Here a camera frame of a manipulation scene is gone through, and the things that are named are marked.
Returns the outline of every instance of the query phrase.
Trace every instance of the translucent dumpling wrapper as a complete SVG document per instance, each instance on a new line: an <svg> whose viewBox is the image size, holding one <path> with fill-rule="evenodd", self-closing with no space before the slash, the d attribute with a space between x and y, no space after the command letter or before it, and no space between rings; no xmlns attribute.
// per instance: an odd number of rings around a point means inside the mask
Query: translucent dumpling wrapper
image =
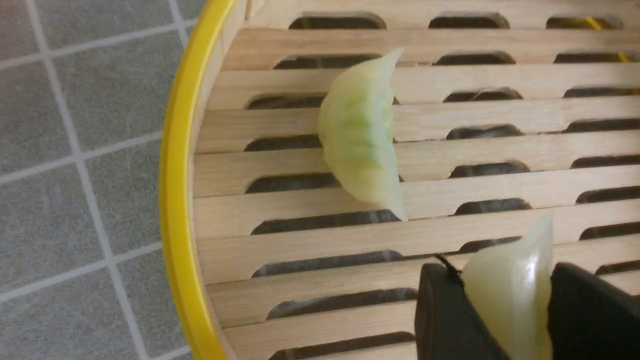
<svg viewBox="0 0 640 360"><path fill-rule="evenodd" d="M553 215L522 239L474 254L462 271L465 293L513 360L551 360L547 330L553 271Z"/></svg>
<svg viewBox="0 0 640 360"><path fill-rule="evenodd" d="M335 78L320 107L324 160L354 198L407 221L393 145L391 77L404 49L352 66Z"/></svg>

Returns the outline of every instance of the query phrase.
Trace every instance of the tile floor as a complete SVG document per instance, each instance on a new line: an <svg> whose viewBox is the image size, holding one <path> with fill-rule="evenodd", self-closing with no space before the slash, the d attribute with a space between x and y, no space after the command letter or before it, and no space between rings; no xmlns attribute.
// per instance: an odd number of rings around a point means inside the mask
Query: tile floor
<svg viewBox="0 0 640 360"><path fill-rule="evenodd" d="M0 1L0 359L192 359L157 163L205 2Z"/></svg>

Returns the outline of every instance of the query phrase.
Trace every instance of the bamboo steamer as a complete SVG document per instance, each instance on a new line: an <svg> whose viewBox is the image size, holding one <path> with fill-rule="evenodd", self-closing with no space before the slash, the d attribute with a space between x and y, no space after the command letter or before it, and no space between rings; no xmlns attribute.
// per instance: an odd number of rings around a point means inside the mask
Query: bamboo steamer
<svg viewBox="0 0 640 360"><path fill-rule="evenodd" d="M345 67L392 80L410 221L353 200L316 137ZM196 359L412 359L420 266L555 212L554 257L640 294L640 6L626 0L214 0L161 164Z"/></svg>

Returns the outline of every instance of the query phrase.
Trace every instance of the yellow steamer rim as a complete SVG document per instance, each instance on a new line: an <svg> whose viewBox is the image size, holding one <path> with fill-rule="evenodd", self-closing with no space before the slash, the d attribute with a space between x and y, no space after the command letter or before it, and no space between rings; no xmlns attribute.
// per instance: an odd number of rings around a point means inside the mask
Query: yellow steamer rim
<svg viewBox="0 0 640 360"><path fill-rule="evenodd" d="M166 111L159 177L163 252L169 283L184 332L197 360L228 359L221 328L202 283L192 209L193 136L198 98L207 66L236 0L209 1L193 30L177 71ZM573 20L573 27L605 29L596 19ZM618 54L621 61L629 59Z"/></svg>

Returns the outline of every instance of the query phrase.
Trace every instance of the steamed dumpling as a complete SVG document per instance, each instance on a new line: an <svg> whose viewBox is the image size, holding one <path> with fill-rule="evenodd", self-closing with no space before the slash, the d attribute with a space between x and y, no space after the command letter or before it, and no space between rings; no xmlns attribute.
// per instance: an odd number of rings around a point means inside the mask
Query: steamed dumpling
<svg viewBox="0 0 640 360"><path fill-rule="evenodd" d="M404 49L345 70L320 107L324 160L353 197L407 221L393 146L391 76Z"/></svg>
<svg viewBox="0 0 640 360"><path fill-rule="evenodd" d="M553 215L521 240L478 251L462 270L465 293L513 360L551 360L547 330L553 271Z"/></svg>

